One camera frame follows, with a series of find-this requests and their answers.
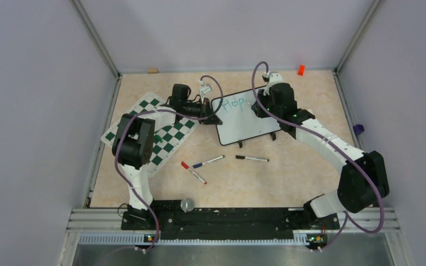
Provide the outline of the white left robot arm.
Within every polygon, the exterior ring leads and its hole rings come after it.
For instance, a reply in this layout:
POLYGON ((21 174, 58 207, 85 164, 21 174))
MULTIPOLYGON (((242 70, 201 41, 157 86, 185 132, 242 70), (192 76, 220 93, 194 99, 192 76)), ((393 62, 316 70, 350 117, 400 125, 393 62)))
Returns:
POLYGON ((188 85, 174 84, 166 103, 140 114, 124 114, 120 119, 112 145, 114 164, 117 173, 128 185, 127 216, 134 218, 142 229, 151 228, 156 220, 148 181, 155 133, 181 119, 196 120, 204 125, 222 124, 217 116, 218 109, 212 109, 208 98, 199 95, 197 100, 191 100, 190 93, 188 85))

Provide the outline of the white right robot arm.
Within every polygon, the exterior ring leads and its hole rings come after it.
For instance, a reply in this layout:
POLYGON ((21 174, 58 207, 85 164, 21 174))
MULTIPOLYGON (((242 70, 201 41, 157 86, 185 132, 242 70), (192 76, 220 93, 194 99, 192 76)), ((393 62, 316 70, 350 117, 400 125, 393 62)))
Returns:
POLYGON ((338 212, 358 213, 389 195, 383 156, 365 152, 327 130, 306 109, 298 108, 294 91, 288 83, 277 83, 256 91, 251 109, 257 117, 277 118, 281 130, 317 151, 339 173, 336 190, 304 204, 303 221, 318 228, 326 217, 338 212))

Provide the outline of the white whiteboard black frame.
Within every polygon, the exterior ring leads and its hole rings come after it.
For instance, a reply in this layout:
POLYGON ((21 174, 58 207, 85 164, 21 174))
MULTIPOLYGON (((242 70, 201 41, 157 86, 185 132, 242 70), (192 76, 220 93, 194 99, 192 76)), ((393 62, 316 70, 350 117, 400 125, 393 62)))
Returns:
POLYGON ((280 131, 275 119, 257 117, 247 102, 256 102, 251 89, 226 95, 223 101, 220 98, 211 100, 213 109, 220 107, 216 115, 222 125, 217 125, 216 129, 222 146, 280 131))

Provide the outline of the black cap marker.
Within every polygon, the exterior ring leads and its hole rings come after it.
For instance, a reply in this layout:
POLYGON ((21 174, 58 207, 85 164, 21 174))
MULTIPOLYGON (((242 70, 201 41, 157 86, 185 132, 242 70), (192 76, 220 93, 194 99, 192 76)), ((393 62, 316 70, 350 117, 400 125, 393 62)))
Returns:
POLYGON ((269 162, 270 161, 267 158, 250 157, 250 156, 242 156, 242 155, 236 155, 235 158, 238 159, 238 160, 254 160, 254 161, 263 161, 263 162, 269 162))

